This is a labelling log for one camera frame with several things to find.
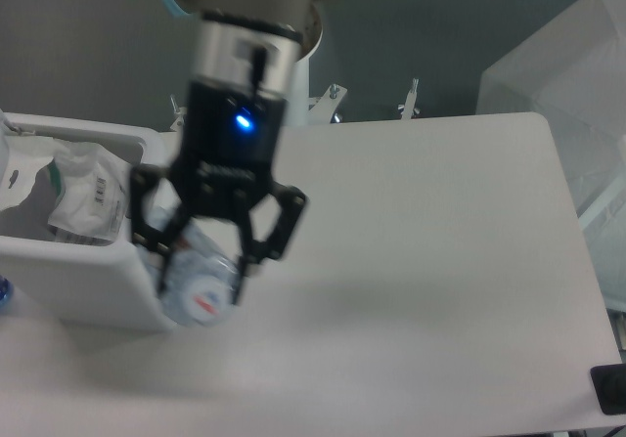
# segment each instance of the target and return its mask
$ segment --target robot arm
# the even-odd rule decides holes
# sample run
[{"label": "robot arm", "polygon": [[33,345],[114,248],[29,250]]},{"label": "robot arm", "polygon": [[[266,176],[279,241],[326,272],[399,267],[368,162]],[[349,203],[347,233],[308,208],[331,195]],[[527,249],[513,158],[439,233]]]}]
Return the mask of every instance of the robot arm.
[{"label": "robot arm", "polygon": [[[233,303],[250,266],[283,256],[307,199],[274,181],[272,163],[312,1],[177,0],[202,13],[180,152],[170,168],[134,167],[130,184],[132,240],[163,259],[159,294],[173,245],[192,217],[238,227],[242,253]],[[144,219],[143,199],[162,178],[181,202],[158,231]],[[249,213],[267,196],[281,213],[269,237],[256,240]]]}]

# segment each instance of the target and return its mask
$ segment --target gray wall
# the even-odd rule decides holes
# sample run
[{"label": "gray wall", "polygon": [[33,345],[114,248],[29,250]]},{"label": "gray wall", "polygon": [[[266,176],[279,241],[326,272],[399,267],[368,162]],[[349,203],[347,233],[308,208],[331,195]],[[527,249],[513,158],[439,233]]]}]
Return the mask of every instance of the gray wall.
[{"label": "gray wall", "polygon": [[[424,115],[473,113],[480,73],[574,1],[326,2],[311,92],[336,81],[346,118],[391,118],[418,76]],[[195,35],[159,0],[0,0],[0,108],[165,129]]]}]

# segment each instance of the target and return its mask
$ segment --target water bottle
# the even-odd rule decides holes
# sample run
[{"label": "water bottle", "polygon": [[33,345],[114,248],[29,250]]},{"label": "water bottle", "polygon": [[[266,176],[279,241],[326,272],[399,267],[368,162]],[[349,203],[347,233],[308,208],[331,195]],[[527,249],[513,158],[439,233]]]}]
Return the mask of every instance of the water bottle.
[{"label": "water bottle", "polygon": [[[163,230],[171,215],[171,210],[156,207],[148,216],[148,224]],[[162,258],[143,247],[139,249],[157,288]],[[236,278],[237,268],[192,221],[174,246],[165,277],[166,290],[160,298],[163,313],[186,327],[221,322],[234,309]]]},{"label": "water bottle", "polygon": [[13,285],[0,276],[0,310],[6,306],[13,295]]}]

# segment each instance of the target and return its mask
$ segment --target white table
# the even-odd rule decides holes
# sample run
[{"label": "white table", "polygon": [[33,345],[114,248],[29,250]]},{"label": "white table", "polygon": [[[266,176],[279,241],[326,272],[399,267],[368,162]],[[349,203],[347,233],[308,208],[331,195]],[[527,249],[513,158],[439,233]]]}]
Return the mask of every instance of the white table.
[{"label": "white table", "polygon": [[[218,328],[69,327],[18,295],[0,318],[2,435],[626,423],[602,414],[589,377],[619,355],[542,118],[286,129],[276,175],[311,205],[288,258],[266,264]],[[209,226],[232,245],[233,230]]]}]

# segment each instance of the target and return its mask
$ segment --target white plastic bin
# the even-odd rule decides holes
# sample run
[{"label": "white plastic bin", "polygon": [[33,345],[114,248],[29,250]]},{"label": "white plastic bin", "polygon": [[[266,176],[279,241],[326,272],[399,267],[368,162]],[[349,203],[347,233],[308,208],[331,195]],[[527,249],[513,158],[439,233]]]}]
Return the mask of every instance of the white plastic bin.
[{"label": "white plastic bin", "polygon": [[[101,144],[120,158],[165,164],[167,153],[151,129],[76,119],[7,113],[24,130],[74,142]],[[8,148],[0,126],[0,176]],[[160,310],[153,282],[125,218],[107,246],[86,246],[7,237],[0,228],[0,274],[60,319],[89,325],[168,330],[174,324]]]}]

